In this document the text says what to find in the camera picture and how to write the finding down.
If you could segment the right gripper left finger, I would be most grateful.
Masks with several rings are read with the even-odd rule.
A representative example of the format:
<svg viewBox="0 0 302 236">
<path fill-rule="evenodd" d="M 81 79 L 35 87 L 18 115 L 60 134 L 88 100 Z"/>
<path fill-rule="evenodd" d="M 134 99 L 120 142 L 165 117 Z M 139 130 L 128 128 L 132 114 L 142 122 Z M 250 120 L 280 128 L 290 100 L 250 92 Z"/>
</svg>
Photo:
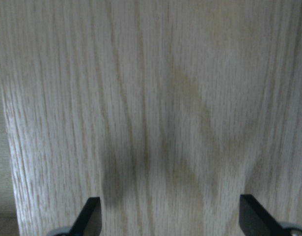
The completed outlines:
<svg viewBox="0 0 302 236">
<path fill-rule="evenodd" d="M 99 236 L 102 231 L 100 197 L 90 197 L 72 226 L 51 230 L 47 236 Z"/>
</svg>

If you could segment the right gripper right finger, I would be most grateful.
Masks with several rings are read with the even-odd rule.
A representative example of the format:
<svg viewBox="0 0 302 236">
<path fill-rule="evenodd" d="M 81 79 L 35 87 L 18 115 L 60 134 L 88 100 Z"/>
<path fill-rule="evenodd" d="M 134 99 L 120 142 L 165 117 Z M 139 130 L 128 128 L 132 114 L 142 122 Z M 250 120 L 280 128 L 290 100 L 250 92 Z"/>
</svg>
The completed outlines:
<svg viewBox="0 0 302 236">
<path fill-rule="evenodd" d="M 302 227 L 278 222 L 251 194 L 239 199 L 239 226 L 246 236 L 302 236 Z"/>
</svg>

